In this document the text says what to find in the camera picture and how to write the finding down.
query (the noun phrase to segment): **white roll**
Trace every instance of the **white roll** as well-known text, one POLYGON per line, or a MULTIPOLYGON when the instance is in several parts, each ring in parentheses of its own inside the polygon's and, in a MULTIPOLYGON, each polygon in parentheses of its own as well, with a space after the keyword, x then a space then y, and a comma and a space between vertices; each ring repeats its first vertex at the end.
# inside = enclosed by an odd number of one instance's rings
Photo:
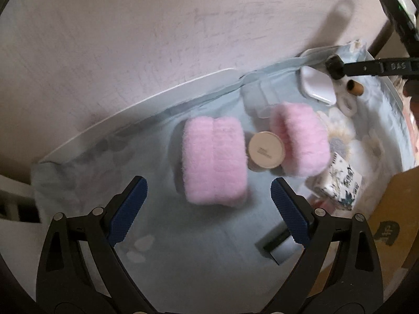
POLYGON ((349 93, 339 93, 337 95, 337 104, 342 113, 347 117, 353 117, 357 111, 357 97, 349 93))

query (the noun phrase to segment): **small brown cylinder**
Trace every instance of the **small brown cylinder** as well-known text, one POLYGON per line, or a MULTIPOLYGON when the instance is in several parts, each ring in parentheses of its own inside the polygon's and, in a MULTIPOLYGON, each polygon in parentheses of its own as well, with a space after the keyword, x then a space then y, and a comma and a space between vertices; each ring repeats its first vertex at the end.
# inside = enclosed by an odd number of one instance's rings
POLYGON ((346 89, 350 94, 360 96, 364 94, 364 86, 357 81, 349 80, 346 89))

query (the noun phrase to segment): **blue gripper pad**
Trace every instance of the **blue gripper pad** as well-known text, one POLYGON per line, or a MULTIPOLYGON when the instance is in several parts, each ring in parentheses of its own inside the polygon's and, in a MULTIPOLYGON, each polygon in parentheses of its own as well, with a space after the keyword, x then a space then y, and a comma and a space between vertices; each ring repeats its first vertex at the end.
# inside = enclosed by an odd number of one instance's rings
POLYGON ((147 181, 141 178, 125 198, 109 223, 108 243, 114 247, 125 239, 131 224, 147 197, 147 181))
POLYGON ((284 179, 277 178, 272 182, 271 197, 275 206, 281 214, 281 217, 288 227, 294 241, 302 244, 306 248, 310 243, 310 236, 308 234, 309 222, 300 211, 299 207, 295 204, 293 200, 295 196, 295 193, 284 179), (279 180, 283 180, 283 183, 285 183, 289 189, 288 192, 284 186, 281 185, 279 180))

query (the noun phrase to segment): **pink fuzzy object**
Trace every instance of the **pink fuzzy object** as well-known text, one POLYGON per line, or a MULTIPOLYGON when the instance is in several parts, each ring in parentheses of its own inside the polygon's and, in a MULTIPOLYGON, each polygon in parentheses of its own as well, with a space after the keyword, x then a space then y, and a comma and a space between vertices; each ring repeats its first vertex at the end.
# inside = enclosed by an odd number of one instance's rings
POLYGON ((237 206, 245 201, 246 145, 237 119, 198 117, 188 120, 182 162, 189 202, 237 206))
POLYGON ((315 176, 328 167, 328 134, 317 114, 307 104, 285 102, 272 109, 271 131, 285 145, 282 163, 287 175, 315 176))

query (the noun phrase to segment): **tissue box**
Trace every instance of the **tissue box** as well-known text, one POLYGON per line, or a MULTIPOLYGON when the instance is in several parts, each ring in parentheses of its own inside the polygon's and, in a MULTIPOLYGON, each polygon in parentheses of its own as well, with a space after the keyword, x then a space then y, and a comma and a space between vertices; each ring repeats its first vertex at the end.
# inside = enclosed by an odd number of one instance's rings
POLYGON ((350 211, 359 196, 361 182, 362 176, 334 152, 329 168, 316 178, 314 190, 330 197, 338 209, 350 211))

